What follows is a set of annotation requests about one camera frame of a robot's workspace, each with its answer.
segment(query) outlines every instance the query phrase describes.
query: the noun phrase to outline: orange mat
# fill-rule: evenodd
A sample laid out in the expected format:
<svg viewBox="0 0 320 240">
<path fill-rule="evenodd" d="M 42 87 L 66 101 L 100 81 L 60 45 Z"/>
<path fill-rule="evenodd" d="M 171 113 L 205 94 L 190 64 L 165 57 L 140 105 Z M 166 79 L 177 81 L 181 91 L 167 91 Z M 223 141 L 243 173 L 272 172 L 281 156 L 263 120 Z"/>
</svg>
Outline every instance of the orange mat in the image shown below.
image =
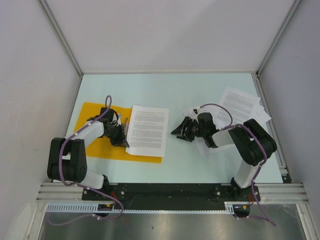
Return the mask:
<svg viewBox="0 0 320 240">
<path fill-rule="evenodd" d="M 86 121 L 98 115 L 100 113 L 101 107 L 104 107 L 104 104 L 92 103 L 92 102 L 84 102 L 82 105 L 82 109 L 76 122 L 74 131 L 80 129 Z M 119 106 L 112 106 L 113 110 L 117 113 L 121 114 L 121 122 L 124 124 L 126 118 L 128 118 L 127 123 L 129 123 L 132 108 L 123 108 Z M 86 149 L 85 153 L 87 156 L 102 158 L 102 159 L 114 159 L 114 160 L 127 160 L 127 161 L 136 161 L 136 162 L 145 162 L 145 163 L 157 163 L 160 164 L 162 162 L 162 157 L 155 156 L 137 156 L 130 155 L 126 152 L 125 147 L 114 147 L 111 145 L 109 138 L 102 137 L 94 140 Z"/>
</svg>

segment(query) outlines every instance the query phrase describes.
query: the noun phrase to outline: purple cable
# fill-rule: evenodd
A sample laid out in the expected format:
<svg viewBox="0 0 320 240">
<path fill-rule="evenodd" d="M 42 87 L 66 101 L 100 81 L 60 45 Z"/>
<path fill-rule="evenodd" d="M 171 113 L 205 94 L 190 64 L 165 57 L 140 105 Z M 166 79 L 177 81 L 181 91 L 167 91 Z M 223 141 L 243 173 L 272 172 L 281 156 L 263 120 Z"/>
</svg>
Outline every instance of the purple cable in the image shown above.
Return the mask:
<svg viewBox="0 0 320 240">
<path fill-rule="evenodd" d="M 108 98 L 110 99 L 110 103 L 107 107 L 107 100 Z M 59 176 L 60 176 L 60 179 L 61 179 L 61 182 L 65 185 L 65 186 L 72 186 L 74 185 L 75 183 L 72 182 L 72 183 L 67 183 L 65 178 L 64 178 L 64 174 L 63 174 L 63 170 L 62 170 L 62 157 L 63 157 L 63 154 L 64 154 L 64 149 L 67 145 L 67 143 L 74 137 L 74 136 L 77 136 L 78 133 L 82 132 L 83 130 L 85 130 L 87 127 L 89 127 L 91 124 L 95 123 L 96 121 L 98 121 L 99 119 L 101 119 L 104 115 L 106 115 L 106 113 L 109 111 L 110 109 L 110 106 L 112 104 L 112 97 L 110 95 L 106 96 L 105 98 L 105 107 L 107 107 L 107 109 L 100 115 L 98 116 L 96 119 L 94 119 L 93 121 L 91 121 L 90 123 L 84 125 L 83 127 L 81 127 L 78 131 L 74 132 L 71 136 L 69 136 L 62 144 L 61 146 L 61 149 L 60 149 L 60 153 L 59 153 L 59 162 L 58 162 L 58 168 L 59 168 Z"/>
<path fill-rule="evenodd" d="M 259 146 L 260 150 L 263 153 L 263 157 L 264 157 L 264 161 L 259 164 L 259 167 L 258 167 L 257 171 L 255 172 L 252 180 L 251 180 L 251 191 L 252 191 L 252 195 L 253 195 L 256 203 L 258 204 L 258 207 L 260 208 L 261 212 L 263 213 L 263 215 L 265 217 L 262 217 L 262 216 L 249 216 L 249 217 L 243 217 L 242 219 L 250 219 L 250 218 L 263 219 L 263 220 L 268 221 L 272 226 L 276 227 L 277 225 L 270 219 L 270 217 L 267 215 L 267 213 L 265 212 L 265 210 L 261 206 L 257 196 L 255 195 L 255 189 L 254 189 L 255 179 L 257 178 L 258 174 L 260 173 L 261 167 L 267 162 L 267 159 L 268 159 L 266 151 L 263 148 L 263 146 L 261 145 L 261 143 L 259 142 L 259 140 L 257 139 L 257 137 L 252 133 L 252 131 L 248 127 L 246 127 L 243 124 L 236 124 L 235 127 L 241 127 L 243 129 L 245 129 L 250 134 L 250 136 L 254 139 L 256 144 Z"/>
<path fill-rule="evenodd" d="M 88 190 L 91 190 L 91 191 L 93 191 L 93 192 L 96 192 L 97 194 L 100 194 L 100 195 L 102 195 L 102 196 L 105 196 L 105 197 L 107 197 L 107 198 L 109 198 L 109 199 L 117 202 L 117 203 L 120 205 L 121 211 L 120 211 L 120 213 L 119 213 L 118 215 L 113 216 L 113 217 L 102 217 L 102 216 L 98 216 L 98 219 L 104 219 L 104 220 L 112 220 L 112 219 L 116 219 L 116 218 L 120 217 L 120 216 L 122 215 L 122 213 L 124 212 L 124 210 L 125 210 L 125 209 L 124 209 L 124 206 L 122 205 L 122 203 L 121 203 L 118 199 L 116 199 L 116 198 L 114 198 L 114 197 L 112 197 L 112 196 L 110 196 L 110 195 L 108 195 L 108 194 L 105 194 L 105 193 L 103 193 L 103 192 L 101 192 L 101 191 L 99 191 L 99 190 L 97 190 L 97 189 L 95 189 L 95 188 L 88 187 L 88 186 L 84 186 L 84 185 L 81 185 L 81 184 L 78 184 L 78 183 L 75 183 L 75 182 L 67 183 L 66 180 L 65 180 L 65 178 L 64 178 L 64 174 L 63 174 L 62 158 L 63 158 L 64 149 L 65 149 L 67 143 L 68 143 L 74 136 L 78 135 L 78 133 L 80 133 L 81 131 L 83 131 L 83 130 L 86 129 L 87 127 L 91 126 L 91 124 L 95 123 L 95 122 L 98 121 L 99 119 L 101 119 L 101 118 L 109 111 L 110 106 L 111 106 L 111 103 L 112 103 L 112 98 L 111 98 L 111 96 L 110 96 L 110 95 L 106 96 L 106 98 L 105 98 L 105 107 L 107 107 L 107 109 L 106 109 L 100 116 L 98 116 L 97 118 L 95 118 L 95 119 L 94 119 L 93 121 L 91 121 L 90 123 L 88 123 L 88 124 L 84 125 L 83 127 L 81 127 L 79 130 L 77 130 L 76 132 L 74 132 L 71 136 L 69 136 L 69 137 L 63 142 L 63 144 L 62 144 L 62 146 L 61 146 L 61 149 L 60 149 L 59 161 L 58 161 L 59 176 L 60 176 L 61 182 L 62 182 L 65 186 L 68 187 L 68 186 L 72 186 L 72 185 L 74 185 L 74 184 L 77 184 L 77 185 L 78 185 L 79 187 L 81 187 L 81 188 L 88 189 Z M 79 216 L 79 217 L 76 217 L 76 218 L 74 218 L 74 219 L 72 219 L 72 220 L 70 220 L 70 221 L 63 222 L 63 223 L 53 223 L 53 222 L 51 222 L 51 221 L 49 220 L 49 217 L 47 217 L 47 222 L 48 222 L 50 225 L 53 225 L 53 226 L 63 226 L 63 225 L 67 225 L 67 224 L 73 223 L 73 222 L 75 222 L 75 221 L 77 221 L 77 220 L 79 220 L 79 219 L 82 219 L 82 218 L 85 218 L 85 217 L 89 217 L 89 216 L 96 216 L 96 215 L 95 215 L 95 214 L 93 214 L 93 215 L 92 215 L 92 214 L 85 214 L 85 215 L 81 215 L 81 216 Z"/>
<path fill-rule="evenodd" d="M 233 128 L 233 127 L 241 127 L 241 128 L 243 128 L 243 129 L 245 129 L 245 130 L 250 134 L 250 136 L 254 139 L 254 141 L 255 141 L 256 144 L 259 146 L 260 150 L 262 151 L 264 160 L 263 160 L 263 162 L 261 162 L 261 163 L 259 164 L 259 167 L 258 167 L 257 171 L 255 172 L 252 180 L 251 180 L 251 190 L 252 190 L 252 194 L 253 194 L 253 196 L 254 196 L 254 199 L 255 199 L 258 207 L 260 208 L 261 212 L 263 213 L 263 215 L 264 215 L 265 217 L 263 217 L 263 216 L 249 216 L 249 217 L 243 217 L 243 219 L 249 219 L 249 218 L 251 218 L 251 219 L 263 219 L 263 220 L 268 221 L 268 222 L 269 222 L 270 224 L 272 224 L 274 227 L 276 227 L 277 225 L 269 218 L 269 216 L 267 215 L 267 213 L 265 212 L 265 210 L 264 210 L 263 207 L 261 206 L 261 204 L 260 204 L 257 196 L 255 195 L 255 189 L 254 189 L 255 179 L 257 178 L 258 174 L 260 173 L 261 167 L 267 162 L 267 159 L 268 159 L 267 154 L 266 154 L 266 151 L 265 151 L 264 148 L 262 147 L 262 145 L 261 145 L 261 143 L 259 142 L 259 140 L 257 139 L 257 137 L 252 133 L 252 131 L 251 131 L 248 127 L 244 126 L 243 124 L 236 124 L 236 125 L 234 125 L 234 126 L 232 125 L 232 123 L 233 123 L 232 115 L 231 115 L 231 113 L 230 113 L 226 108 L 224 108 L 223 106 L 220 106 L 219 104 L 216 104 L 216 103 L 207 103 L 207 104 L 204 104 L 204 105 L 200 106 L 200 108 L 203 108 L 203 107 L 205 107 L 205 106 L 216 106 L 216 107 L 219 107 L 219 108 L 225 110 L 226 113 L 230 116 L 230 120 L 231 120 L 231 121 L 230 121 L 230 124 L 229 124 L 228 126 L 223 127 L 222 130 L 230 129 L 230 128 Z"/>
<path fill-rule="evenodd" d="M 230 113 L 226 108 L 224 108 L 223 106 L 220 106 L 219 104 L 215 104 L 215 103 L 207 103 L 207 104 L 204 104 L 204 105 L 200 106 L 200 108 L 202 109 L 202 108 L 204 108 L 205 106 L 216 106 L 216 107 L 219 107 L 219 108 L 225 110 L 226 113 L 227 113 L 227 114 L 229 115 L 229 117 L 230 117 L 230 124 L 229 124 L 228 126 L 225 126 L 225 127 L 223 128 L 223 130 L 228 129 L 228 128 L 231 127 L 231 125 L 232 125 L 232 123 L 233 123 L 233 118 L 232 118 L 231 113 Z"/>
</svg>

